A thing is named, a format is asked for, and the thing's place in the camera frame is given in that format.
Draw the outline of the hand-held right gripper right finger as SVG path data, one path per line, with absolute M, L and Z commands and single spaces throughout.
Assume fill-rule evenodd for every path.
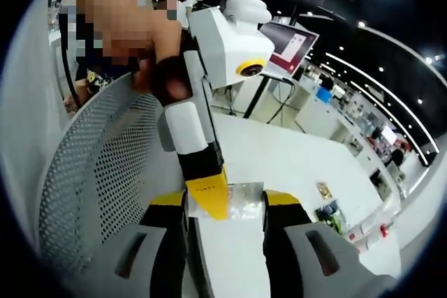
M 396 286 L 392 276 L 368 270 L 351 242 L 311 221 L 291 194 L 266 190 L 263 200 L 271 297 L 383 297 Z

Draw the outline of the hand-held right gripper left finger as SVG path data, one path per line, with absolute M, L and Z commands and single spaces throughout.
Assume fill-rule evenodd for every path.
M 144 297 L 181 297 L 188 253 L 187 192 L 154 198 L 124 249 L 115 274 L 138 279 Z

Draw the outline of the person's left hand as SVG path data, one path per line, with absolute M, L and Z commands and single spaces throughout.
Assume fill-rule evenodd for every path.
M 133 88 L 141 94 L 152 94 L 164 107 L 192 97 L 181 42 L 181 24 L 160 17 L 147 25 L 139 46 L 133 48 L 138 58 Z

